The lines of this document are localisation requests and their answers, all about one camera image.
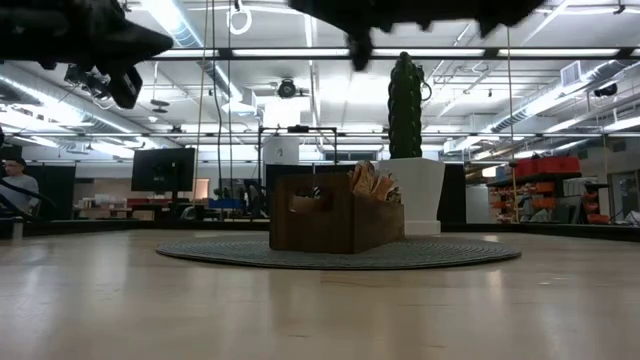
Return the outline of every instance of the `computer monitor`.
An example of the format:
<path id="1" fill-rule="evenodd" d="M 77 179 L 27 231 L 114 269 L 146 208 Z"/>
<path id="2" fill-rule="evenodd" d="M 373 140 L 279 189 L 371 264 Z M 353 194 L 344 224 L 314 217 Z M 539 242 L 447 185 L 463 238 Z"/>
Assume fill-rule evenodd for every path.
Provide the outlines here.
<path id="1" fill-rule="evenodd" d="M 195 155 L 195 149 L 136 151 L 131 191 L 192 191 Z"/>

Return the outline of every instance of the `shelf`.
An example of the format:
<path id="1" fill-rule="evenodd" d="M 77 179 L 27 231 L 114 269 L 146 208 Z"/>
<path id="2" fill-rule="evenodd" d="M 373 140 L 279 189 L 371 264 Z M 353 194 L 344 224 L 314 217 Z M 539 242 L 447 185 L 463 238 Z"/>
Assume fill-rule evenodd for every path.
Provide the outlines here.
<path id="1" fill-rule="evenodd" d="M 529 175 L 520 178 L 516 178 L 516 186 L 522 185 L 526 183 L 537 183 L 537 182 L 545 182 L 545 181 L 559 181 L 559 180 L 567 180 L 582 177 L 581 173 L 562 173 L 562 174 L 536 174 Z M 503 180 L 496 181 L 494 183 L 487 184 L 488 187 L 503 187 L 503 186 L 513 186 L 513 180 Z"/>

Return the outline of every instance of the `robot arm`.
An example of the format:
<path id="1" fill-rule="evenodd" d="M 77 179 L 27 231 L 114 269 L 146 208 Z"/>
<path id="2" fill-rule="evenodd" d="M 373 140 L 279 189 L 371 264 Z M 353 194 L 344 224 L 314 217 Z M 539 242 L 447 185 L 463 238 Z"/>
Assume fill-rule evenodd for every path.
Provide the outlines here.
<path id="1" fill-rule="evenodd" d="M 544 0 L 289 0 L 289 6 L 347 34 L 356 71 L 367 66 L 373 44 L 369 32 L 390 32 L 394 24 L 416 23 L 427 30 L 437 20 L 474 19 L 482 37 L 499 25 L 514 26 Z"/>

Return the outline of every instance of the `white planter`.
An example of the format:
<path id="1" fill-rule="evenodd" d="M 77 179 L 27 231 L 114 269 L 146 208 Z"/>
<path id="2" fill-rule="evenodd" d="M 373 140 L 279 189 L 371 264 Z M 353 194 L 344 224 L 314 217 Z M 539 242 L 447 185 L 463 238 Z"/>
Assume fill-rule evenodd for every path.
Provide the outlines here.
<path id="1" fill-rule="evenodd" d="M 422 158 L 394 159 L 380 161 L 378 168 L 391 172 L 400 187 L 405 234 L 440 234 L 437 217 L 445 164 Z"/>

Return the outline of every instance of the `red bin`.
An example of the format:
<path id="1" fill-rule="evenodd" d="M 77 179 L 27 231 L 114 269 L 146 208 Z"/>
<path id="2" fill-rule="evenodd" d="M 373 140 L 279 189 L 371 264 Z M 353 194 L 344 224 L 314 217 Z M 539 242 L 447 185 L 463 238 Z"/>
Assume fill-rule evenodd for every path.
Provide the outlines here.
<path id="1" fill-rule="evenodd" d="M 580 161 L 575 156 L 554 156 L 536 159 L 538 174 L 565 174 L 580 172 Z"/>
<path id="2" fill-rule="evenodd" d="M 533 175 L 536 173 L 535 159 L 518 160 L 518 166 L 514 169 L 516 178 Z"/>

